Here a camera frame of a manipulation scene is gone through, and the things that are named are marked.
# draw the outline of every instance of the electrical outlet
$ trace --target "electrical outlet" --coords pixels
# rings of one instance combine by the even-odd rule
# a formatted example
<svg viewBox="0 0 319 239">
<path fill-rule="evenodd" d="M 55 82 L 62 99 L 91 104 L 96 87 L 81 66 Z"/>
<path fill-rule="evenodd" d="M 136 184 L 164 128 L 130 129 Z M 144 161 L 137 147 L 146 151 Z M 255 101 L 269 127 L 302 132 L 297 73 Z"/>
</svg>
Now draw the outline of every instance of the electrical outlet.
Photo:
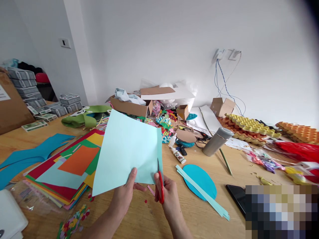
<svg viewBox="0 0 319 239">
<path fill-rule="evenodd" d="M 241 51 L 233 49 L 228 59 L 233 61 L 239 60 L 240 54 L 241 54 Z"/>
<path fill-rule="evenodd" d="M 214 55 L 214 58 L 213 60 L 221 60 L 225 54 L 226 50 L 224 48 L 219 48 L 217 49 L 215 55 Z"/>
<path fill-rule="evenodd" d="M 68 39 L 59 38 L 59 43 L 60 43 L 60 46 L 62 46 L 62 47 L 71 48 L 70 42 Z"/>
</svg>

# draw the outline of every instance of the hand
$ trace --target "hand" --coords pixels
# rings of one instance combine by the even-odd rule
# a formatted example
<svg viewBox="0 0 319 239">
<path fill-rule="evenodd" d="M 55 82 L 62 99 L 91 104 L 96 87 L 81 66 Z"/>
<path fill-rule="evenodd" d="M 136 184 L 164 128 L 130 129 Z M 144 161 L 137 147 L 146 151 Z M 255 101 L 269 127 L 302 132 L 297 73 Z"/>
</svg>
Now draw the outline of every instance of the hand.
<svg viewBox="0 0 319 239">
<path fill-rule="evenodd" d="M 109 210 L 119 213 L 122 217 L 125 216 L 133 198 L 133 189 L 146 191 L 142 185 L 135 183 L 137 168 L 133 168 L 129 175 L 129 179 L 125 185 L 119 186 L 114 189 L 113 198 L 109 206 Z"/>
<path fill-rule="evenodd" d="M 160 175 L 155 173 L 154 179 L 156 183 L 155 202 L 158 202 L 160 197 Z M 183 217 L 183 215 L 180 209 L 176 182 L 164 175 L 164 184 L 164 203 L 162 206 L 165 217 L 170 222 L 173 219 L 178 219 L 180 216 Z"/>
</svg>

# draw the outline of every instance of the silver thermos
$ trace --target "silver thermos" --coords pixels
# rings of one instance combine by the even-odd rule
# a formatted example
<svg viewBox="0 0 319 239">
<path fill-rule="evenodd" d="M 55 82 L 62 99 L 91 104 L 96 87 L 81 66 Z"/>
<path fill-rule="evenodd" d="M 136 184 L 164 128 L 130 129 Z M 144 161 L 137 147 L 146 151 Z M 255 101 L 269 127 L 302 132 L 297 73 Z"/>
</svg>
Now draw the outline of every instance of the silver thermos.
<svg viewBox="0 0 319 239">
<path fill-rule="evenodd" d="M 203 148 L 203 153 L 209 157 L 214 155 L 233 135 L 229 129 L 220 127 Z"/>
</svg>

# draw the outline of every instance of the glue bottle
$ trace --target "glue bottle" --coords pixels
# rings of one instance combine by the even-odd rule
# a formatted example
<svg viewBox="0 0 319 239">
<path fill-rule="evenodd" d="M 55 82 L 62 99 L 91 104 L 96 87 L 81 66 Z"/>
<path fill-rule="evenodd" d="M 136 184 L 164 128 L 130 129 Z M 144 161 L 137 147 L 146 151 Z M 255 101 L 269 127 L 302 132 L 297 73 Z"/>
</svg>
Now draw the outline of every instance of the glue bottle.
<svg viewBox="0 0 319 239">
<path fill-rule="evenodd" d="M 169 146 L 171 151 L 173 152 L 173 154 L 175 155 L 175 157 L 178 159 L 178 161 L 181 163 L 181 164 L 184 164 L 186 162 L 186 159 L 181 155 L 180 152 L 177 151 L 177 149 Z"/>
<path fill-rule="evenodd" d="M 175 144 L 175 141 L 176 141 L 176 133 L 170 138 L 168 146 L 173 147 Z"/>
</svg>

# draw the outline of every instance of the scissors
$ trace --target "scissors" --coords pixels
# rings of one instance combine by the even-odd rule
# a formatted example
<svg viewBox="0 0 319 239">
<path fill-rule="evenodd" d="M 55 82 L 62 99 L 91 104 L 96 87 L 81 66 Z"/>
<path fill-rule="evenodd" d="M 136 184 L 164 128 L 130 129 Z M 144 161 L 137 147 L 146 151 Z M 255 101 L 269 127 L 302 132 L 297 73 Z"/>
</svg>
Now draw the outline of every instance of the scissors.
<svg viewBox="0 0 319 239">
<path fill-rule="evenodd" d="M 162 173 L 160 172 L 160 162 L 157 159 L 157 163 L 158 163 L 158 171 L 159 171 L 159 181 L 160 181 L 160 190 L 159 190 L 159 202 L 161 204 L 164 203 L 164 182 L 163 182 L 163 178 L 162 178 Z"/>
</svg>

